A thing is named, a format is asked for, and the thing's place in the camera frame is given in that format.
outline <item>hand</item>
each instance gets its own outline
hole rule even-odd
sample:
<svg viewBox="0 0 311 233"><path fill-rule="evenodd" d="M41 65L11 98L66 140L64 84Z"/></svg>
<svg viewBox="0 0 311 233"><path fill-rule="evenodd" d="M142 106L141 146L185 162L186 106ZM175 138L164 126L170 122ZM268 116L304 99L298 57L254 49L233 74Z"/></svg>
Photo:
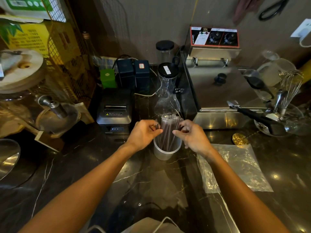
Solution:
<svg viewBox="0 0 311 233"><path fill-rule="evenodd" d="M156 129L157 124L158 122L154 120L141 120L137 122L126 144L133 145L136 152L142 150L149 145L156 136L163 132L163 129Z"/></svg>
<svg viewBox="0 0 311 233"><path fill-rule="evenodd" d="M179 137L185 143L185 148L190 147L194 152L209 156L210 152L214 150L203 129L190 120L180 122L184 126L181 131L174 130L173 134Z"/></svg>

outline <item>warning label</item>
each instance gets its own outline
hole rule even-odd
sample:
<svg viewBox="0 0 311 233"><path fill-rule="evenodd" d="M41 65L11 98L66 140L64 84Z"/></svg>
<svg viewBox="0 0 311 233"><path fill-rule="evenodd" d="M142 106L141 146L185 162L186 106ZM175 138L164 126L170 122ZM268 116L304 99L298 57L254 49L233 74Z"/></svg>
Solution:
<svg viewBox="0 0 311 233"><path fill-rule="evenodd" d="M123 113L111 113L111 112L107 112L105 113L106 116L123 116Z"/></svg>

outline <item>wall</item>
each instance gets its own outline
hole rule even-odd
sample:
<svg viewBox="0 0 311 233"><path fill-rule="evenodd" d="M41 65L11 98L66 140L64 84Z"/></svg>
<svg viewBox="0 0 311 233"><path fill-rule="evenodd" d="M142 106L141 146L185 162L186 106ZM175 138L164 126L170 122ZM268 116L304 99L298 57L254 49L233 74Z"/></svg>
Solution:
<svg viewBox="0 0 311 233"><path fill-rule="evenodd" d="M258 15L278 1L265 0L257 13L248 13L237 26L232 16L239 0L93 1L70 0L80 28L90 32L102 55L126 53L155 63L156 42L170 39L183 45L192 22L204 27L236 27L242 51L235 62L240 66L258 63L264 49L296 64L310 56L310 48L300 47L298 39L290 35L305 18L311 18L311 0L290 0L281 15L260 22ZM311 44L311 37L305 39L305 44L308 42Z"/></svg>

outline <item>dark marble countertop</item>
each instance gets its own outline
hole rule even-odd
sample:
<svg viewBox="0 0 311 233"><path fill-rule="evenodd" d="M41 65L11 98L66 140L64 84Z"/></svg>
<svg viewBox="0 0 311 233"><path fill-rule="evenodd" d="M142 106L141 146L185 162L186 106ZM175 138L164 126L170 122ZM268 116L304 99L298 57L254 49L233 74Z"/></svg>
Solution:
<svg viewBox="0 0 311 233"><path fill-rule="evenodd" d="M138 96L136 100L140 119L154 119L150 98ZM248 139L274 191L256 195L290 231L311 232L310 137L269 137L258 133L252 122L240 130L206 134L211 143L233 144L231 136L236 132L252 134ZM0 232L17 232L31 218L34 206L35 214L112 155L126 138L107 136L96 123L79 123L64 135L66 145L61 153L41 150L41 164L26 183L0 190ZM126 162L90 225L100 225L109 233L121 232L145 217L161 221L165 216L184 232L238 232L220 194L205 194L196 154L182 146L172 158L160 161L152 143Z"/></svg>

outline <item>electrical outlet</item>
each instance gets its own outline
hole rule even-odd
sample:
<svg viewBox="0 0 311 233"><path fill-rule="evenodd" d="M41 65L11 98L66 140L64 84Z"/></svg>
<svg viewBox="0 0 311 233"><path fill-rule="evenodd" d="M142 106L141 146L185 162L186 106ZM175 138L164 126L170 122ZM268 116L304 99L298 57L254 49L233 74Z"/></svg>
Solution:
<svg viewBox="0 0 311 233"><path fill-rule="evenodd" d="M304 34L308 35L311 32L311 19L305 19L301 25L299 25L299 27L293 32L293 34L291 35L292 38L299 38L301 37L299 35L299 33L304 30Z"/></svg>

